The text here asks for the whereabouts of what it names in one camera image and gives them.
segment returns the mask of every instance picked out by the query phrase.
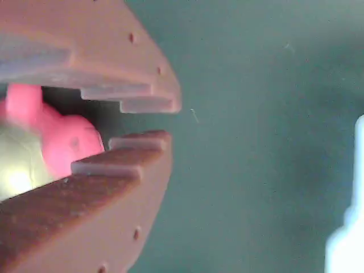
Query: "plastic toy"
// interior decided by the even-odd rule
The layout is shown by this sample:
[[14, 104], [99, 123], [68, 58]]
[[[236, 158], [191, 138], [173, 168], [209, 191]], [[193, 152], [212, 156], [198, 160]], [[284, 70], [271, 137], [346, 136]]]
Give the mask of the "plastic toy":
[[40, 138], [0, 123], [0, 202], [54, 180], [42, 156]]
[[[126, 113], [181, 109], [171, 66], [120, 0], [0, 1], [0, 82], [80, 89]], [[26, 117], [11, 119], [33, 124]], [[110, 144], [73, 163], [70, 177], [0, 203], [0, 272], [124, 273], [134, 264], [167, 187], [171, 137]]]
[[104, 151], [90, 122], [81, 116], [60, 115], [43, 102], [37, 85], [9, 85], [0, 103], [0, 118], [40, 135], [43, 159], [56, 179], [71, 174], [72, 162]]
[[0, 82], [81, 89], [125, 113], [176, 113], [179, 83], [120, 0], [0, 1]]
[[171, 136], [128, 135], [110, 148], [0, 204], [0, 272], [127, 272], [168, 184]]

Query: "white object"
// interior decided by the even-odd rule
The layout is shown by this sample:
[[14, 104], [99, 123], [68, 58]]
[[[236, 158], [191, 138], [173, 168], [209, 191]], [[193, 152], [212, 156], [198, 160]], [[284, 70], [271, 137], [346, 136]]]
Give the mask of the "white object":
[[353, 199], [326, 244], [325, 273], [364, 273], [364, 115], [355, 124]]

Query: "brown plastic piece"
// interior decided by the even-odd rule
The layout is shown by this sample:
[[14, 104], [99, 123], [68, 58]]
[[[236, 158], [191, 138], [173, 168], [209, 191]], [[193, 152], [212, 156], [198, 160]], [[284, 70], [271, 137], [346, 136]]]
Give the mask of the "brown plastic piece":
[[178, 80], [122, 0], [1, 0], [0, 82], [81, 89], [125, 113], [175, 113]]
[[135, 263], [171, 173], [164, 131], [110, 141], [73, 175], [0, 203], [0, 272], [123, 273]]

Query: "pink plastic figure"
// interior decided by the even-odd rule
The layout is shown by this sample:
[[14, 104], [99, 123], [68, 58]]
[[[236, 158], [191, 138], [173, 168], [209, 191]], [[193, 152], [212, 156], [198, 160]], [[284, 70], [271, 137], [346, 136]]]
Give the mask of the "pink plastic figure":
[[39, 134], [43, 159], [56, 179], [71, 175], [71, 163], [104, 151], [100, 134], [85, 118], [62, 116], [45, 104], [36, 85], [11, 84], [0, 118]]

